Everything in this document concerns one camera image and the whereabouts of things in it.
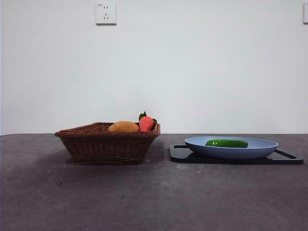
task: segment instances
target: plate rim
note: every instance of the plate rim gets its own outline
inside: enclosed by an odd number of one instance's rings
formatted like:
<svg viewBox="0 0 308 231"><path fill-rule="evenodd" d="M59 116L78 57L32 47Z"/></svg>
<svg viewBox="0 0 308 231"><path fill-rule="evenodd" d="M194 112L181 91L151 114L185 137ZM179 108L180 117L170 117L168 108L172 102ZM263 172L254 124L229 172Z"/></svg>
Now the plate rim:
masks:
<svg viewBox="0 0 308 231"><path fill-rule="evenodd" d="M258 138L250 138L250 137L236 137L236 136L195 136L195 137L189 137L186 138L184 140L185 143L191 144L191 145L196 145L196 146L200 146L200 147L208 147L208 148L219 148L219 149L235 149L235 150L247 150L247 149L265 149L265 148L274 148L274 147L278 147L278 143L275 141L270 141L272 143L275 143L274 146L270 146L270 147L261 147L261 148L231 148L231 147L215 147L215 146L207 146L207 145L199 145L199 144L194 144L194 143L189 143L187 142L188 139L193 139L193 138L203 138L203 137L225 137L225 138L245 138L245 139L252 139L252 140L260 140L260 141L269 141L269 140L265 140L265 139L258 139Z"/></svg>

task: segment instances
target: red strawberry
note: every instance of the red strawberry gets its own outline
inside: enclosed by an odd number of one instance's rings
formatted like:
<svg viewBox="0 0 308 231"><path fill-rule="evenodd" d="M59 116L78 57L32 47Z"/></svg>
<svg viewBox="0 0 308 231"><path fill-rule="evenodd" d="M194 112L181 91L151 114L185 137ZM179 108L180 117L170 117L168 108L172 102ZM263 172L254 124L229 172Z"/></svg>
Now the red strawberry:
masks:
<svg viewBox="0 0 308 231"><path fill-rule="evenodd" d="M154 125L154 121L149 116L144 116L140 119L139 122L139 131L151 131Z"/></svg>

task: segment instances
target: green cucumber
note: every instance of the green cucumber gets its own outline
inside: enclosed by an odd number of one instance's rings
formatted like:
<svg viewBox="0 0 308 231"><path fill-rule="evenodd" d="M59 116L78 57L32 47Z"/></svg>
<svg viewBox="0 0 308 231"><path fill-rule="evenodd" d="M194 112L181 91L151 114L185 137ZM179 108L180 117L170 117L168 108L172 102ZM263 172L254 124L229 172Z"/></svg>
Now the green cucumber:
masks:
<svg viewBox="0 0 308 231"><path fill-rule="evenodd" d="M247 148L248 143L243 140L230 140L230 139L215 139L209 140L206 146L224 147L224 148Z"/></svg>

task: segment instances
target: wall socket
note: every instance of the wall socket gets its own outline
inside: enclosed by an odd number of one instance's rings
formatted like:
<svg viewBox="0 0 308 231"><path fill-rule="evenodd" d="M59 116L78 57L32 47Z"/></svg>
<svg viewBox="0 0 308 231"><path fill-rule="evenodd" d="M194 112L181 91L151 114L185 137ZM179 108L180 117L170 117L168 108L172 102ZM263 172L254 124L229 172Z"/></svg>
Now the wall socket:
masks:
<svg viewBox="0 0 308 231"><path fill-rule="evenodd" d="M116 24L116 3L103 2L96 4L96 25Z"/></svg>
<svg viewBox="0 0 308 231"><path fill-rule="evenodd" d="M304 2L303 21L304 21L304 24L308 24L308 0Z"/></svg>

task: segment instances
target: black cutting board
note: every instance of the black cutting board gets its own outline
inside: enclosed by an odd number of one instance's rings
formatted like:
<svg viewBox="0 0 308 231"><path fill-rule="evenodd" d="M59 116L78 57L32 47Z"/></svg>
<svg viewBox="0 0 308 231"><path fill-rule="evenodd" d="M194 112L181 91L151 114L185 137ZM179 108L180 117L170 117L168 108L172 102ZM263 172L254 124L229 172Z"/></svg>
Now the black cutting board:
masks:
<svg viewBox="0 0 308 231"><path fill-rule="evenodd" d="M278 149L267 157L251 160L204 157L193 153L186 145L171 145L169 150L170 160L176 163L235 165L301 165L304 163L304 159L300 154L290 154Z"/></svg>

